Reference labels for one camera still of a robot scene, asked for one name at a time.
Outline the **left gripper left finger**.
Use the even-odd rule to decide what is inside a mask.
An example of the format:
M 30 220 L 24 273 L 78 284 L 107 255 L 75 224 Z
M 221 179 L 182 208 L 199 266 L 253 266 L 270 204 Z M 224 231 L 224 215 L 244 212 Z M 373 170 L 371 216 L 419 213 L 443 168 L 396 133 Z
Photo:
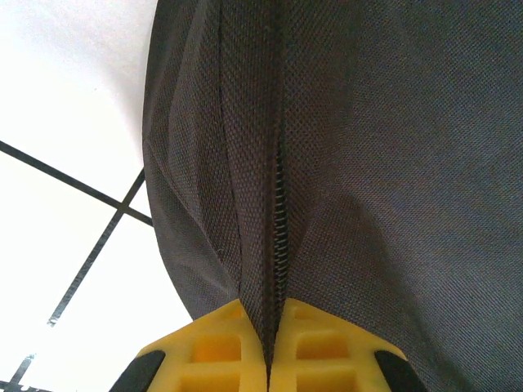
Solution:
M 234 300 L 144 347 L 110 389 L 258 392 L 267 386 L 261 342 Z

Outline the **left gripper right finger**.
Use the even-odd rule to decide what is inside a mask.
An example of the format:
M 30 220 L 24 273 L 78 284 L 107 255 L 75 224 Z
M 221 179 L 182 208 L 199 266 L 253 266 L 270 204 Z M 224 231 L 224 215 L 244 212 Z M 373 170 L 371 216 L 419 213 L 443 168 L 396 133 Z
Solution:
M 302 301 L 285 302 L 271 391 L 426 391 L 403 352 L 354 323 Z

